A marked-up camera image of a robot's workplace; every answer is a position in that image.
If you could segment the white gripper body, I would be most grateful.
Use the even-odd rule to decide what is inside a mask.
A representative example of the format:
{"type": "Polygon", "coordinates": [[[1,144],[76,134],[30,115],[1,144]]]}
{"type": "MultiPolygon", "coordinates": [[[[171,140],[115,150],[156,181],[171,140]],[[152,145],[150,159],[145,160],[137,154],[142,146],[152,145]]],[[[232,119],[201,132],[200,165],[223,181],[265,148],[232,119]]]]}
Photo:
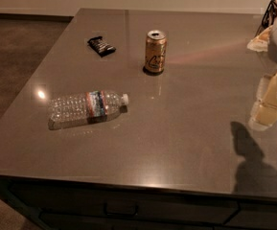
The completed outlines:
{"type": "Polygon", "coordinates": [[[277,109],[277,72],[261,78],[256,96],[261,104],[277,109]]]}

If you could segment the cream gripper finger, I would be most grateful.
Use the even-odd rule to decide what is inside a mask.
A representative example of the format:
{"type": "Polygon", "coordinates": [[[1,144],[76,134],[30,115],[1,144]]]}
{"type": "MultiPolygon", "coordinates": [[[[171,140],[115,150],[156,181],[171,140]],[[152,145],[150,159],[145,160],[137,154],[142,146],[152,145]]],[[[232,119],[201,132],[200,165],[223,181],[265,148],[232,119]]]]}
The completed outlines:
{"type": "Polygon", "coordinates": [[[248,125],[256,131],[265,131],[277,121],[277,109],[255,102],[252,106],[248,125]]]}

